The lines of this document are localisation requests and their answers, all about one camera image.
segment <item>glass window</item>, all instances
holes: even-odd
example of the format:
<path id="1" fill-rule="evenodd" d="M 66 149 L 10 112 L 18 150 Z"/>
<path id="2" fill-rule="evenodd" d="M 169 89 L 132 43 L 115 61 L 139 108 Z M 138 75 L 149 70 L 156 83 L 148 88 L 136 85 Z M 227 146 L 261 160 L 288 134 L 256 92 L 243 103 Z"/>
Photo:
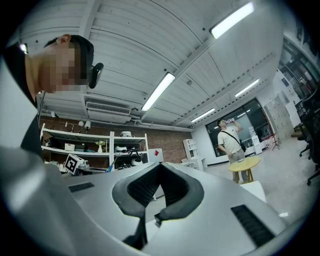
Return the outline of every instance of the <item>glass window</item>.
<path id="1" fill-rule="evenodd" d="M 263 141 L 272 133 L 267 116 L 257 99 L 249 101 L 235 111 L 226 114 L 222 118 L 225 120 L 234 118 L 234 120 L 242 126 L 243 130 L 238 133 L 238 136 L 247 148 L 253 145 L 249 132 L 250 127 L 253 127 L 260 141 Z M 217 121 L 208 124 L 206 128 L 208 130 L 215 155 L 217 157 L 225 155 L 226 153 L 222 152 L 218 148 L 218 134 L 221 132 L 221 129 L 217 126 Z"/>

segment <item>yellow table top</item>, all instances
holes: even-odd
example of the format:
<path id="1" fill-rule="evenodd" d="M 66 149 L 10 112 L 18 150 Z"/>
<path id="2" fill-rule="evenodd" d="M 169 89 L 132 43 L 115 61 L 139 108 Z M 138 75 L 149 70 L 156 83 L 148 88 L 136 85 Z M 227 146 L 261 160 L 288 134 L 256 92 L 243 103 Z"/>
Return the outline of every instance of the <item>yellow table top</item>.
<path id="1" fill-rule="evenodd" d="M 259 156 L 249 156 L 245 158 L 242 162 L 234 162 L 230 164 L 229 171 L 231 172 L 245 171 L 256 166 L 257 164 L 259 164 L 259 162 L 260 162 Z"/>

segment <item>air conditioner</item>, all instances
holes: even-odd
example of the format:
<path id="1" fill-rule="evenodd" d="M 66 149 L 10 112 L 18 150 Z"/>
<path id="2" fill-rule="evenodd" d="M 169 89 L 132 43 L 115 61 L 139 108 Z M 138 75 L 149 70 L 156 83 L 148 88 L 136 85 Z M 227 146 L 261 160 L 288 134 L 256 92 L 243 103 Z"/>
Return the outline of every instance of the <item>air conditioner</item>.
<path id="1" fill-rule="evenodd" d="M 86 102 L 86 108 L 88 110 L 92 110 L 95 112 L 104 112 L 104 113 L 110 113 L 114 115 L 122 115 L 122 116 L 129 116 L 130 115 L 130 108 L 120 107 L 120 106 L 114 106 L 114 105 L 108 105 L 103 103 L 96 103 L 92 101 Z"/>
<path id="2" fill-rule="evenodd" d="M 130 116 L 121 114 L 111 114 L 102 111 L 88 110 L 89 119 L 91 121 L 101 121 L 115 124 L 125 124 L 131 120 Z"/>

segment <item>ceiling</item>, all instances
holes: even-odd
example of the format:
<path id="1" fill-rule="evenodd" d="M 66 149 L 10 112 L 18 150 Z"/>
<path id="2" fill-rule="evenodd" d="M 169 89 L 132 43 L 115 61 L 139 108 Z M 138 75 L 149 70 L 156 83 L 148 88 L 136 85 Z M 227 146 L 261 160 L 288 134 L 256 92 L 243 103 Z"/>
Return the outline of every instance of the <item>ceiling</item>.
<path id="1" fill-rule="evenodd" d="M 254 97 L 273 80 L 283 44 L 276 6 L 253 1 L 255 11 L 218 39 L 209 29 L 241 0 L 46 0 L 25 18 L 19 37 L 30 54 L 63 34 L 94 45 L 95 65 L 104 64 L 95 89 L 47 93 L 43 108 L 89 118 L 86 101 L 129 109 L 141 122 L 194 128 L 191 120 L 214 108 L 195 126 L 215 120 Z M 175 81 L 148 112 L 142 105 L 163 76 Z M 235 93 L 259 78 L 247 94 Z"/>

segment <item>headset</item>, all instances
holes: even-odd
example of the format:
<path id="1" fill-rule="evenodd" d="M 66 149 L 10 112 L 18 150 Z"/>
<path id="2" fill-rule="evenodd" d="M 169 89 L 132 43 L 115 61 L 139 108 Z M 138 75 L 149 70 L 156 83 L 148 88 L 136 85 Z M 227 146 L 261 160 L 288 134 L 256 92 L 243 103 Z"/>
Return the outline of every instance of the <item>headset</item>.
<path id="1" fill-rule="evenodd" d="M 91 66 L 89 70 L 89 87 L 91 89 L 94 89 L 99 82 L 103 68 L 104 65 L 101 62 L 99 62 L 95 66 Z"/>

